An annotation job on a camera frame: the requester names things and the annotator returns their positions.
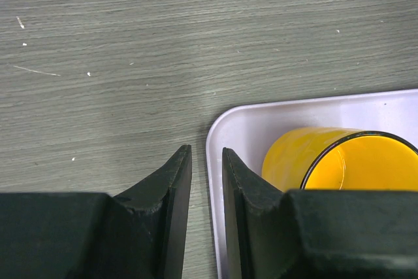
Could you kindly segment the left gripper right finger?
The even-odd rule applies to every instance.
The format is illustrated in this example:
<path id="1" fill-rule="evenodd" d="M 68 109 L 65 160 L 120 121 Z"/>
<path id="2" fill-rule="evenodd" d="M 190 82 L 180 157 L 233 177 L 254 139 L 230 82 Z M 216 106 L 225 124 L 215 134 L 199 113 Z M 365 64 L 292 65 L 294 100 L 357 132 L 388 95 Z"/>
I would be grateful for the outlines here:
<path id="1" fill-rule="evenodd" d="M 222 152 L 230 278 L 416 278 L 417 194 L 281 192 Z"/>

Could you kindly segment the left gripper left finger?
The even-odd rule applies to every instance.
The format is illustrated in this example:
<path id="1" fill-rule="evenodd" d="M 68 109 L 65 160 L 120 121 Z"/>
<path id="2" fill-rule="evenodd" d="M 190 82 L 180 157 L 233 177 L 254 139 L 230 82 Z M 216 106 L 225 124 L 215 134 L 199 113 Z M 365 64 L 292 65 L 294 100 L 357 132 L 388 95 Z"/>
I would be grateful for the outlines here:
<path id="1" fill-rule="evenodd" d="M 183 145 L 116 196 L 2 193 L 2 278 L 180 278 L 192 177 Z"/>

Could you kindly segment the yellow glass mug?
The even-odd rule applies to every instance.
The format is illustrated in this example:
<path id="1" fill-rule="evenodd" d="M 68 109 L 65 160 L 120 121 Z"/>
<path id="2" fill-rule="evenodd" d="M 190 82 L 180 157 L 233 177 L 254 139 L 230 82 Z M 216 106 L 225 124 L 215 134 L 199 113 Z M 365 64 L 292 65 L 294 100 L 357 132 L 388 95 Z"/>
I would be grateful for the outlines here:
<path id="1" fill-rule="evenodd" d="M 382 131 L 304 127 L 269 148 L 261 176 L 281 191 L 417 191 L 417 148 Z"/>

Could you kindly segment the lavender plastic tray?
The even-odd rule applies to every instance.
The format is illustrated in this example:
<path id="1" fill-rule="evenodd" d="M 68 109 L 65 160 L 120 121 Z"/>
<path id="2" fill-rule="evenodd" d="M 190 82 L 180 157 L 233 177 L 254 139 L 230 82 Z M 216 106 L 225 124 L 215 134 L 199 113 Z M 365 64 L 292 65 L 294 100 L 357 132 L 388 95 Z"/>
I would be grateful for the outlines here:
<path id="1" fill-rule="evenodd" d="M 211 126 L 206 163 L 218 278 L 228 278 L 223 205 L 222 150 L 233 149 L 261 174 L 268 149 L 286 132 L 301 127 L 385 131 L 417 145 L 417 90 L 364 93 L 234 107 Z"/>

